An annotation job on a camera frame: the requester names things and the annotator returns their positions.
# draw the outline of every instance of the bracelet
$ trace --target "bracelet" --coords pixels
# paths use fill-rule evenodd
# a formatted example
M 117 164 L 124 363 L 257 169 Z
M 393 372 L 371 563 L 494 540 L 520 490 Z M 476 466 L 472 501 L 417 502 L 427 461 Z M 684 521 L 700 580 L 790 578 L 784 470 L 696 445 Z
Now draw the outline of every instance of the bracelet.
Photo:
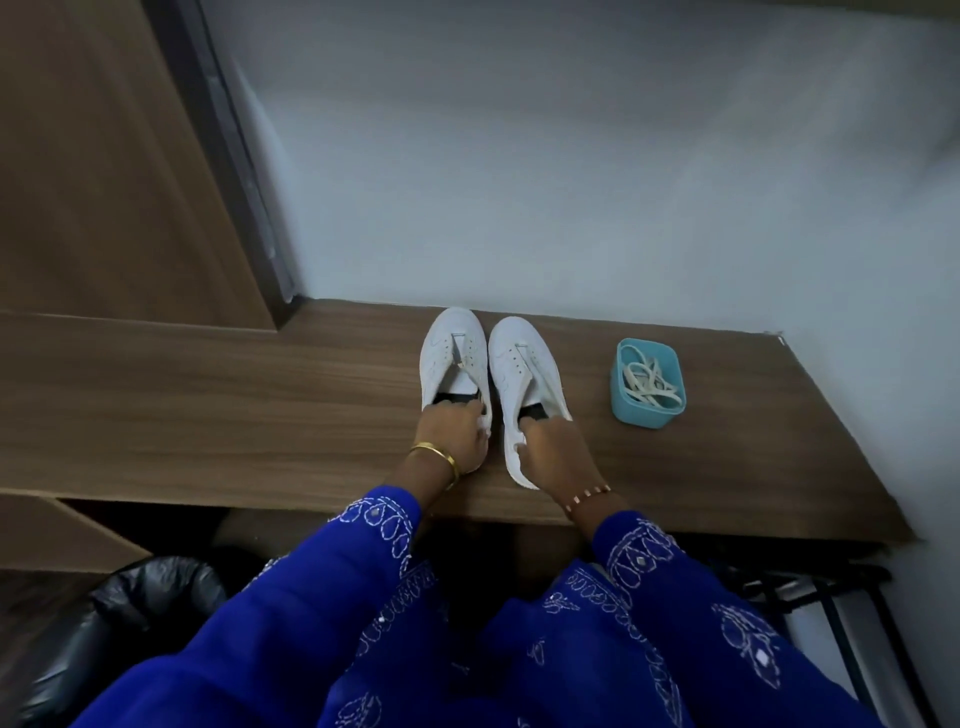
M 565 505 L 564 510 L 566 511 L 567 515 L 569 515 L 573 513 L 573 506 L 580 505 L 590 496 L 597 496 L 597 495 L 600 495 L 601 493 L 609 493 L 611 490 L 613 490 L 613 488 L 611 488 L 606 483 L 604 483 L 603 485 L 594 485 L 593 490 L 591 490 L 590 488 L 585 488 L 584 494 L 582 496 L 574 496 L 573 502 L 569 503 L 568 505 Z
M 451 468 L 453 468 L 453 482 L 446 486 L 447 490 L 457 484 L 457 481 L 460 480 L 460 469 L 457 467 L 457 461 L 453 459 L 453 455 L 447 454 L 433 443 L 416 443 L 412 448 L 410 448 L 410 451 L 413 452 L 417 448 L 428 449 L 431 452 L 436 452 L 450 464 Z

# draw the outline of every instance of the wooden desk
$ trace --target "wooden desk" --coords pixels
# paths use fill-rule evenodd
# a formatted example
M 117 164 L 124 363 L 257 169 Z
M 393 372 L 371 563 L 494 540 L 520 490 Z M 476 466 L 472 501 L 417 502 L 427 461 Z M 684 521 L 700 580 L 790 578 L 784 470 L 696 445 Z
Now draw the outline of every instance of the wooden desk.
M 279 333 L 0 317 L 0 493 L 335 512 L 409 446 L 436 313 L 316 301 Z M 479 314 L 487 330 L 503 315 Z M 601 470 L 665 529 L 913 537 L 777 336 L 529 318 Z M 689 405 L 663 430 L 611 413 L 614 347 L 627 336 L 681 359 Z M 487 465 L 437 513 L 564 522 L 507 476 L 494 439 Z

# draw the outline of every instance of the black plastic bag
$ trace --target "black plastic bag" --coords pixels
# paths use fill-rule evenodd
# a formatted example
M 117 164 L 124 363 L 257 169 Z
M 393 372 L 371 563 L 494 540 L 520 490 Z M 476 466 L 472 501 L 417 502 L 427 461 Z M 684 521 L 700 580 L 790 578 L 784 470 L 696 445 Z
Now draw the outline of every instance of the black plastic bag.
M 20 725 L 69 725 L 126 669 L 183 649 L 227 598 L 217 572 L 198 559 L 161 556 L 112 574 L 35 645 L 46 669 Z

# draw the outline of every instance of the white shoe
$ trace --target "white shoe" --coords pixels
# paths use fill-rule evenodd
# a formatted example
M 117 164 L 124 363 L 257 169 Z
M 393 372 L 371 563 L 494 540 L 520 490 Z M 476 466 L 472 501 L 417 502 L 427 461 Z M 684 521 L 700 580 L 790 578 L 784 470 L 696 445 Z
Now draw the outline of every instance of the white shoe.
M 503 454 L 507 472 L 524 488 L 534 485 L 520 471 L 516 446 L 526 443 L 520 432 L 520 408 L 539 404 L 547 417 L 560 415 L 568 420 L 560 370 L 546 342 L 526 319 L 510 316 L 490 333 L 490 368 L 493 384 L 503 407 Z
M 487 371 L 487 340 L 480 320 L 465 308 L 442 311 L 420 350 L 420 407 L 433 404 L 439 395 L 479 392 L 484 404 L 480 426 L 490 436 L 493 408 Z

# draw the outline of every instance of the blue container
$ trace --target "blue container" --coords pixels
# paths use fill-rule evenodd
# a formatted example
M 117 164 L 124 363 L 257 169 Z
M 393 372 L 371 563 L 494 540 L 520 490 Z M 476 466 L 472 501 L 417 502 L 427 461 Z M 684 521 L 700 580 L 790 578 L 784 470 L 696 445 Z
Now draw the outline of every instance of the blue container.
M 663 378 L 677 387 L 680 403 L 664 398 L 663 408 L 652 404 L 644 404 L 627 394 L 627 385 L 623 381 L 623 368 L 639 357 L 633 349 L 635 346 L 647 357 L 653 357 L 660 363 Z M 639 425 L 650 429 L 660 429 L 686 409 L 686 390 L 684 378 L 680 374 L 680 360 L 677 353 L 666 344 L 642 339 L 624 339 L 616 345 L 616 359 L 610 374 L 610 399 L 613 415 L 627 425 Z

